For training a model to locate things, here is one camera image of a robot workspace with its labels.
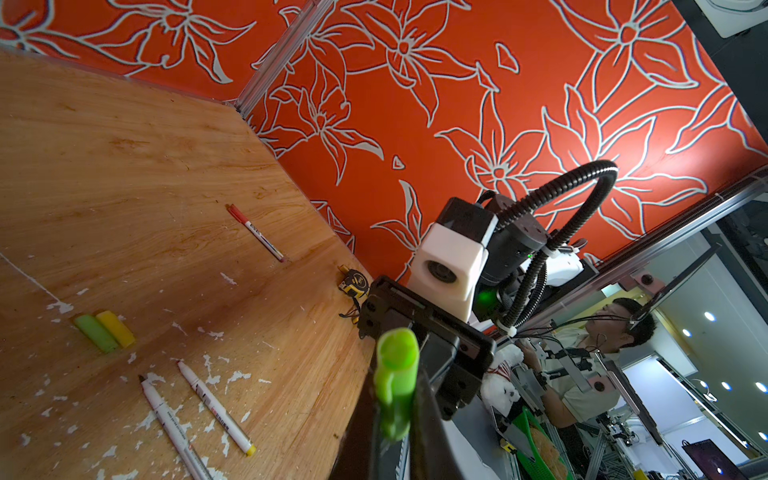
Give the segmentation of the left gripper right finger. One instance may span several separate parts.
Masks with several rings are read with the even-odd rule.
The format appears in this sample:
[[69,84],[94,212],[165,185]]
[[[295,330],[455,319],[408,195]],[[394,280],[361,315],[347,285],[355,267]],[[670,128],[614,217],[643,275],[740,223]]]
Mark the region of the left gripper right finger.
[[449,480],[462,474],[443,427],[429,377],[418,370],[411,407],[410,478]]

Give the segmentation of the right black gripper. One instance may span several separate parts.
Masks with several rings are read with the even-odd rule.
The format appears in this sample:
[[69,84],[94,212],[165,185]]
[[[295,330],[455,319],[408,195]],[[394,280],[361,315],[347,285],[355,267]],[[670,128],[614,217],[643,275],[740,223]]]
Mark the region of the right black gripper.
[[494,360],[496,342],[387,276],[373,281],[362,303],[359,336],[379,339],[395,328],[409,328],[420,348],[444,420],[469,405]]

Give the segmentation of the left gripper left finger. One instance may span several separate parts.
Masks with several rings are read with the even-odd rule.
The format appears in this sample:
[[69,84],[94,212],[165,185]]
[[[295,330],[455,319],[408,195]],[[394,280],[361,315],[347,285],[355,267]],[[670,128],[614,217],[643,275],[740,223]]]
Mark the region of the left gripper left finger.
[[329,480],[374,480],[379,478],[381,406],[374,374],[368,372],[350,418]]

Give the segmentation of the white pen purple end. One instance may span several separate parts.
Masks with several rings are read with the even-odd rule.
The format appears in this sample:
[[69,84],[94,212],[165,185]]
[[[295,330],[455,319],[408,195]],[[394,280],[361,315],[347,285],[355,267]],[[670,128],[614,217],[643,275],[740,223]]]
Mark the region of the white pen purple end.
[[278,261],[283,263],[285,256],[280,252],[267,238],[258,230],[255,225],[249,219],[246,225],[243,225],[260,243],[261,245]]

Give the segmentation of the yellow pen cap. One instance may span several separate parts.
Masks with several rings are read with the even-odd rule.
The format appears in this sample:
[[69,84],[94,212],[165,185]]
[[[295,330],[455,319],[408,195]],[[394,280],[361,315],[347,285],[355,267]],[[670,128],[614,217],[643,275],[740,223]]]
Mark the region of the yellow pen cap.
[[96,319],[121,347],[127,348],[136,342],[132,331],[112,311],[104,310],[97,313]]

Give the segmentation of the red pen cap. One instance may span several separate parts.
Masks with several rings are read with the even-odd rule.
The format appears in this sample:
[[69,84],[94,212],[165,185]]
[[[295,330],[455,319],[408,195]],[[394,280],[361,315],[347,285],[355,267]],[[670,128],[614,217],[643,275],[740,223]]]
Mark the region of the red pen cap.
[[234,204],[227,204],[226,210],[239,223],[246,225],[249,222],[249,219]]

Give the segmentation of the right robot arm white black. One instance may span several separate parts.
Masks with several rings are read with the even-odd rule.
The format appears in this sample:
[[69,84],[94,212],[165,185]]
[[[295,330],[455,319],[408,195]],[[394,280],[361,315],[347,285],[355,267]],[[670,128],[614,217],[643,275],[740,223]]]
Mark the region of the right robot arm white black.
[[406,284],[386,275],[372,282],[361,335],[377,339],[405,326],[418,339],[436,338],[427,370],[438,378],[440,414],[451,419],[478,393],[496,350],[470,317],[505,333],[524,324],[540,301],[547,260],[597,212],[618,174],[614,162],[597,160],[518,201],[494,192],[475,203],[450,198],[417,248]]

